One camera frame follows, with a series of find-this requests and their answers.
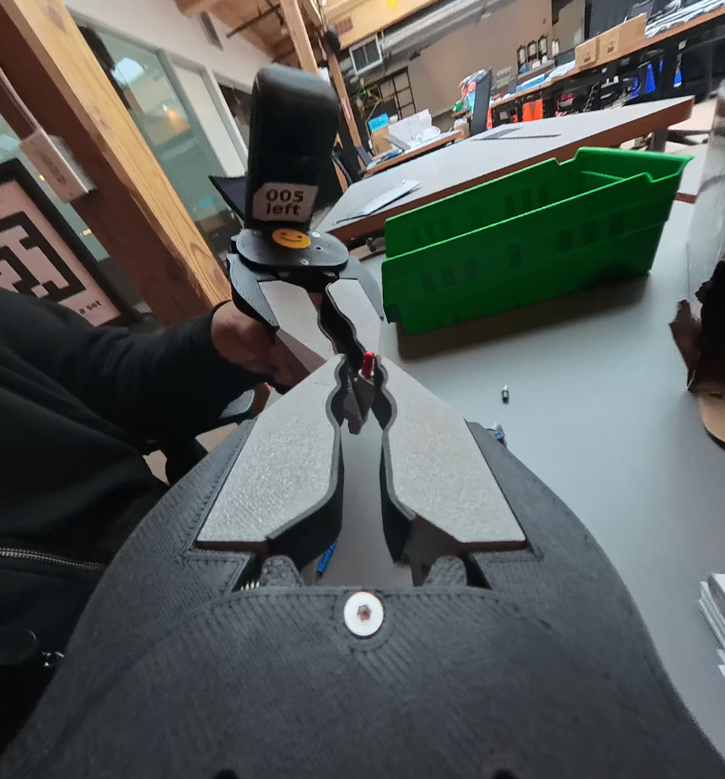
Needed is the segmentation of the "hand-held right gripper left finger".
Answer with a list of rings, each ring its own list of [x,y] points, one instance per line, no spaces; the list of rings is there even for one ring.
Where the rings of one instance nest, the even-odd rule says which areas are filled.
[[[337,540],[347,358],[332,357],[250,425],[197,547],[288,557],[300,570]]]

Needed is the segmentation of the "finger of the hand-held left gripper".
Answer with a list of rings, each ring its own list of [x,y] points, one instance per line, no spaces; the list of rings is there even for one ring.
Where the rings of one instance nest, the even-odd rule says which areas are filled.
[[[345,356],[353,390],[372,384],[382,322],[359,280],[335,280],[318,296],[318,354]]]
[[[337,354],[309,293],[283,280],[263,281],[260,291],[273,314],[273,355],[290,379],[302,381]]]

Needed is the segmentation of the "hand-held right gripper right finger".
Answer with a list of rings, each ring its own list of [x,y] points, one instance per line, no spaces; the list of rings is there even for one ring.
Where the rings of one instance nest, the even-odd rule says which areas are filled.
[[[423,584],[444,556],[521,551],[527,538],[465,418],[387,357],[375,362],[387,549]]]

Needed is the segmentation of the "grey lego piece red pin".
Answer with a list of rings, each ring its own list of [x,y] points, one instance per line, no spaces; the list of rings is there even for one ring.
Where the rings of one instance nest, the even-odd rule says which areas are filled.
[[[359,435],[376,398],[376,353],[366,351],[359,369],[355,369],[348,357],[343,356],[339,368],[341,389],[344,391],[344,419],[349,433]]]

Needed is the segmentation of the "person's left forearm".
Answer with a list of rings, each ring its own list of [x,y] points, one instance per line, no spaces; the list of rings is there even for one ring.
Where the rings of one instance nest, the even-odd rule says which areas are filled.
[[[65,306],[0,287],[0,365],[47,380],[135,439],[200,434],[243,392],[272,382],[258,356],[225,357],[213,317],[231,303],[160,334],[90,325]]]

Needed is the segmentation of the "person's left hand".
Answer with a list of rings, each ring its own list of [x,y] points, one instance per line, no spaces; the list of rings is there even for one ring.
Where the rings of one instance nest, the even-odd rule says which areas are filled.
[[[211,339],[221,357],[279,392],[295,387],[309,375],[278,335],[232,301],[213,312]]]

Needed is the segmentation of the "flat grey metal sheet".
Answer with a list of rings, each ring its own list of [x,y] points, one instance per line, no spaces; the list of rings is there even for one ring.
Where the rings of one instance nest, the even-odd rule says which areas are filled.
[[[412,193],[414,190],[418,188],[419,185],[420,185],[420,181],[418,180],[403,179],[398,185],[390,189],[387,189],[382,194],[378,195],[372,200],[369,200],[366,204],[357,208],[357,210],[355,210],[354,212],[349,213],[348,215],[335,220],[333,222],[333,225],[335,226],[338,224],[343,224],[345,222],[354,221],[364,217],[371,216],[374,213],[380,211],[381,209],[384,209],[388,205]]]

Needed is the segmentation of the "green plastic bin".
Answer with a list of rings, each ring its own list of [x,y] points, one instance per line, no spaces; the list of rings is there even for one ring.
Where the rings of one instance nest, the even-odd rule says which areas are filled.
[[[582,148],[387,219],[388,321],[420,334],[647,275],[690,159]]]

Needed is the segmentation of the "large grey table wooden edge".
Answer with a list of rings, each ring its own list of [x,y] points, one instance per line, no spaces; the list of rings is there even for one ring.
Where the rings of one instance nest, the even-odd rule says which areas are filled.
[[[382,232],[387,219],[400,213],[542,161],[568,161],[584,147],[618,147],[652,133],[667,132],[690,118],[694,100],[692,96],[672,98],[485,131],[387,170],[373,171],[348,188],[316,229],[334,235],[348,248],[357,248]],[[420,185],[371,216],[333,225],[403,179],[418,180]]]

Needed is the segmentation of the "person's black jacket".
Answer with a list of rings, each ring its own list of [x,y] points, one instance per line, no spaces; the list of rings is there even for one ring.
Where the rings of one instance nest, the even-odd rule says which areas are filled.
[[[141,440],[95,414],[0,406],[0,626],[65,653],[104,569],[167,490],[144,454],[197,435]],[[0,755],[55,673],[0,667]]]

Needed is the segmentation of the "black badge reel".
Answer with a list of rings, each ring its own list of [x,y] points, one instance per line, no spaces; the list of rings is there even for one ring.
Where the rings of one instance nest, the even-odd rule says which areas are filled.
[[[65,658],[61,650],[47,650],[35,633],[21,626],[0,626],[0,667],[54,668]]]

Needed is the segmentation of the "clear plastic bag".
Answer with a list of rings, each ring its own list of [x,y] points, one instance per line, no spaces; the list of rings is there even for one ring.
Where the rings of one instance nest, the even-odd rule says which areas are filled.
[[[707,151],[686,242],[688,302],[699,317],[700,290],[725,261],[725,80],[718,88]]]

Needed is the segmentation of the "long wooden workbench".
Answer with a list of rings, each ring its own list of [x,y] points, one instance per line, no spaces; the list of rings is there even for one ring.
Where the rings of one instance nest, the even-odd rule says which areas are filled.
[[[725,78],[725,2],[667,2],[657,12],[655,5],[632,7],[629,19],[648,15],[642,44],[584,69],[575,66],[575,48],[569,50],[550,72],[491,101],[488,129],[671,98],[704,99]]]

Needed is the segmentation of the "small wall sign plate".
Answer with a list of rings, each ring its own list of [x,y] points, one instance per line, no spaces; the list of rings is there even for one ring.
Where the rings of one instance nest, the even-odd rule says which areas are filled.
[[[74,202],[96,190],[65,142],[42,127],[21,139],[19,147],[62,202]]]

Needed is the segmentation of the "black pattern wall poster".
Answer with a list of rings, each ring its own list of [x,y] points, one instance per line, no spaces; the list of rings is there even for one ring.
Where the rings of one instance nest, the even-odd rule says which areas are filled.
[[[0,163],[0,288],[52,301],[93,326],[136,314],[23,162]]]

